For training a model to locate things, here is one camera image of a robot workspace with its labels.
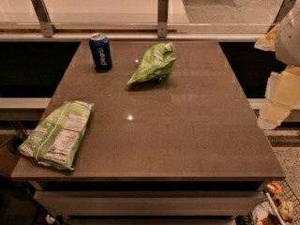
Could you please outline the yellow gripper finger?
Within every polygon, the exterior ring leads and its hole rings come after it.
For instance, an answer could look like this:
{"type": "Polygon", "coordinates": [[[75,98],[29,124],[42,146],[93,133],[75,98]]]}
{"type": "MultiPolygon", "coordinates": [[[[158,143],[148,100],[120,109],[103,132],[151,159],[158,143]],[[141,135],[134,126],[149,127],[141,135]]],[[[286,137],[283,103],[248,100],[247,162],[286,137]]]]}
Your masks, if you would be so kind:
{"type": "Polygon", "coordinates": [[[265,102],[259,112],[259,128],[271,130],[281,125],[292,109],[300,104],[300,67],[286,66],[272,72],[266,85],[265,102]]]}
{"type": "Polygon", "coordinates": [[[274,52],[276,50],[276,40],[279,25],[274,26],[264,37],[259,38],[254,48],[265,52],[274,52]]]}

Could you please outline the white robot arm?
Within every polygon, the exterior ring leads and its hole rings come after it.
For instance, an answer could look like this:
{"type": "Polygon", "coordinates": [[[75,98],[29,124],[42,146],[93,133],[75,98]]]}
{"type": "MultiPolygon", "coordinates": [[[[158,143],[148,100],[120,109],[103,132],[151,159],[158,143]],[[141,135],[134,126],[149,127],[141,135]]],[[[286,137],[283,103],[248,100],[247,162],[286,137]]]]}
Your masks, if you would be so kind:
{"type": "Polygon", "coordinates": [[[286,68],[272,72],[265,89],[265,102],[259,112],[259,128],[278,127],[300,104],[300,12],[288,15],[254,45],[258,50],[274,52],[286,68]]]}

